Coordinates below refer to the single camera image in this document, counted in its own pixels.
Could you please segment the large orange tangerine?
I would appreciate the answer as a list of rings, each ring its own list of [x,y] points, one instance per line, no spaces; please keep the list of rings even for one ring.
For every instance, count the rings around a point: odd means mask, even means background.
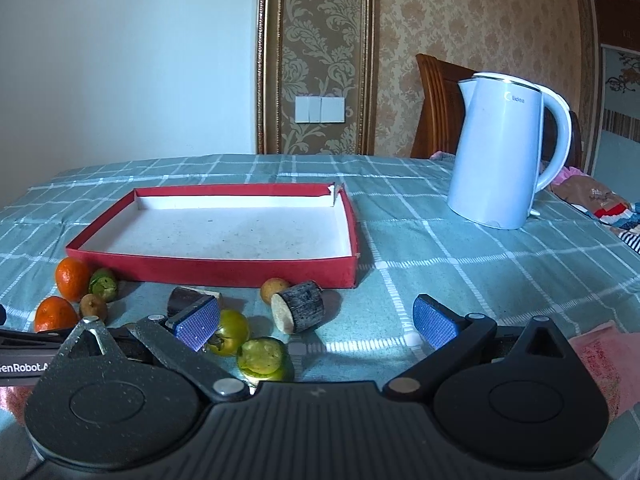
[[[36,310],[34,331],[40,333],[73,328],[78,320],[77,312],[66,299],[51,296],[42,300]]]

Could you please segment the green cucumber chunk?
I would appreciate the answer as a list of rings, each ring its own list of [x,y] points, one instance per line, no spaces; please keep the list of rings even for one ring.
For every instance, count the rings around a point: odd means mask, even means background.
[[[244,342],[236,356],[236,366],[252,384],[292,382],[294,367],[288,348],[279,339],[260,337]]]
[[[115,274],[107,268],[96,270],[90,278],[89,292],[105,302],[114,301],[118,295],[118,281]]]

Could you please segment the brown longan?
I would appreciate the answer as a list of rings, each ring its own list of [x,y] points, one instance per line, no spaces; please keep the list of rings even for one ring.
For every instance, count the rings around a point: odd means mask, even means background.
[[[100,296],[96,296],[95,294],[87,294],[80,300],[79,312],[83,318],[96,316],[102,322],[105,322],[108,315],[108,307],[107,303]]]

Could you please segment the small orange tangerine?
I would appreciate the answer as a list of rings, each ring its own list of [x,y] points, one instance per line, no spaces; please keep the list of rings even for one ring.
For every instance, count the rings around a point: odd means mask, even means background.
[[[67,257],[56,267],[54,279],[64,299],[78,302],[88,292],[92,274],[92,267],[88,263]]]

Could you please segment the red shallow cardboard tray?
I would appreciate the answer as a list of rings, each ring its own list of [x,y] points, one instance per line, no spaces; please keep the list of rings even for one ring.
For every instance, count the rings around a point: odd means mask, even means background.
[[[254,288],[270,278],[353,288],[360,255],[336,183],[135,188],[66,252],[128,281]]]

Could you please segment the white electric kettle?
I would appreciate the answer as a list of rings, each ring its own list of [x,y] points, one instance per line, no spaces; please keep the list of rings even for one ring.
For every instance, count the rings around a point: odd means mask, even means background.
[[[481,226],[519,229],[570,154],[570,107],[559,93],[506,74],[478,72],[459,88],[465,116],[447,204]]]

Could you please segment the colourful folded clothes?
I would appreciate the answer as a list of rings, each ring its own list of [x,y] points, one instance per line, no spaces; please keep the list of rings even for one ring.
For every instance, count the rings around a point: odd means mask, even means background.
[[[564,167],[549,190],[639,251],[639,203],[631,203],[575,167]]]

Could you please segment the white wall switch panel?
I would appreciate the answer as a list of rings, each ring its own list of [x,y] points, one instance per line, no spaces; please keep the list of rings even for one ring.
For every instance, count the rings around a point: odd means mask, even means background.
[[[345,99],[341,96],[296,96],[296,124],[344,124]]]

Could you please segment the gold picture frame moulding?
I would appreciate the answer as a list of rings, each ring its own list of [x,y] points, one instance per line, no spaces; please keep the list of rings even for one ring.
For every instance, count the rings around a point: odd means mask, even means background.
[[[373,153],[375,6],[376,0],[258,0],[258,153]],[[344,122],[299,124],[296,96],[344,99]]]

